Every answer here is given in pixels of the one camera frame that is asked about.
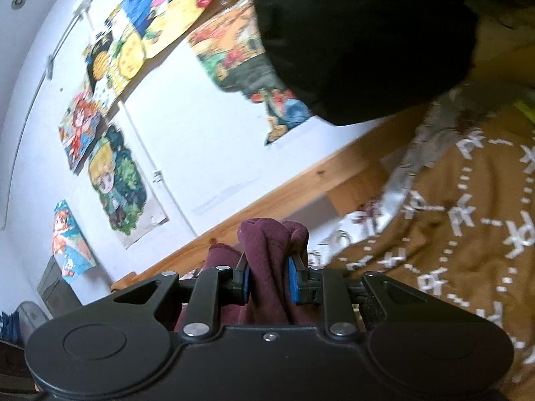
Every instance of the maroon fabric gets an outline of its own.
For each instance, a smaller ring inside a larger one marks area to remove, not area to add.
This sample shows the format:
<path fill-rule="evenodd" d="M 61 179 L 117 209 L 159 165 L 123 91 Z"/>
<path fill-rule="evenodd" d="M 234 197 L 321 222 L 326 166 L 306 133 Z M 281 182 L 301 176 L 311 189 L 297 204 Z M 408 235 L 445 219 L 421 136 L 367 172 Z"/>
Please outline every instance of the maroon fabric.
<path fill-rule="evenodd" d="M 320 319 L 315 306 L 292 303 L 288 256 L 297 252 L 307 260 L 308 230 L 297 222 L 273 219 L 245 220 L 237 233 L 251 267 L 251 295 L 245 306 L 221 308 L 221 324 L 314 324 Z M 211 246 L 204 268 L 235 267 L 241 253 L 226 244 Z M 177 323 L 179 330 L 186 314 Z"/>

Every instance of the black cloth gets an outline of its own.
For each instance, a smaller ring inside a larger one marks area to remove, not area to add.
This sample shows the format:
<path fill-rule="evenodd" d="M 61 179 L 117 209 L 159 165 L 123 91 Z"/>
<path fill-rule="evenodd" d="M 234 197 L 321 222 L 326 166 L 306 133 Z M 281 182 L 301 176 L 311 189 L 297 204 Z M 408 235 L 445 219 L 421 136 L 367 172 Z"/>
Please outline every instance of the black cloth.
<path fill-rule="evenodd" d="M 471 67 L 477 16 L 463 0 L 254 0 L 277 75 L 345 125 L 429 101 Z"/>

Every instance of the colorful drawing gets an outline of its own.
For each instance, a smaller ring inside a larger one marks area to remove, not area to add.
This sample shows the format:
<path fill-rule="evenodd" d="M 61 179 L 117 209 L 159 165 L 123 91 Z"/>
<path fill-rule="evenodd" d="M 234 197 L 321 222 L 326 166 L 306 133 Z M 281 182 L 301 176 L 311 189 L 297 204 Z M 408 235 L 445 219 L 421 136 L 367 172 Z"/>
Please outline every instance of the colorful drawing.
<path fill-rule="evenodd" d="M 71 283 L 97 263 L 65 200 L 56 205 L 54 213 L 52 254 L 63 258 L 62 277 Z"/>
<path fill-rule="evenodd" d="M 60 139 L 71 170 L 76 169 L 94 140 L 99 121 L 100 109 L 85 78 L 60 123 Z"/>
<path fill-rule="evenodd" d="M 125 248 L 167 219 L 115 125 L 97 141 L 88 169 L 111 228 Z"/>
<path fill-rule="evenodd" d="M 106 114 L 146 59 L 178 39 L 212 0 L 123 0 L 87 47 L 87 74 Z"/>
<path fill-rule="evenodd" d="M 261 44 L 252 0 L 240 0 L 188 36 L 189 45 L 212 81 L 266 103 L 271 127 L 266 144 L 310 118 L 311 112 L 277 77 Z"/>

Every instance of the brown blanket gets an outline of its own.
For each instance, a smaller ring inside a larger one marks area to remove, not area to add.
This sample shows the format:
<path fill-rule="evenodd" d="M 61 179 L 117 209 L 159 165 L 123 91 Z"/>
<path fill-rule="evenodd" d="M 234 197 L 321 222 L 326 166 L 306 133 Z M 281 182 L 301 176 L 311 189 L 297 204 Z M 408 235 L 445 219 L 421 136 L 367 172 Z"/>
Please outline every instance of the brown blanket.
<path fill-rule="evenodd" d="M 501 326 L 515 346 L 512 401 L 535 399 L 534 171 L 535 127 L 505 107 L 422 169 L 380 236 L 331 263 L 386 271 Z"/>

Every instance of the black device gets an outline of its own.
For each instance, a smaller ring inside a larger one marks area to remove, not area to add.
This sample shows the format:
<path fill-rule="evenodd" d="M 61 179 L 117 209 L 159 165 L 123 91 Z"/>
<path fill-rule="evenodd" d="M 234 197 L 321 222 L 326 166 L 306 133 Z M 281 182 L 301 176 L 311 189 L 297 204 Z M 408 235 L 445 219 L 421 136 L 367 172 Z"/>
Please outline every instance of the black device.
<path fill-rule="evenodd" d="M 46 323 L 26 348 L 41 398 L 505 400 L 513 346 L 495 324 L 382 273 L 352 280 L 296 254 L 288 270 L 293 302 L 321 306 L 320 325 L 221 325 L 221 306 L 249 299 L 245 256 L 197 279 L 164 272 Z"/>

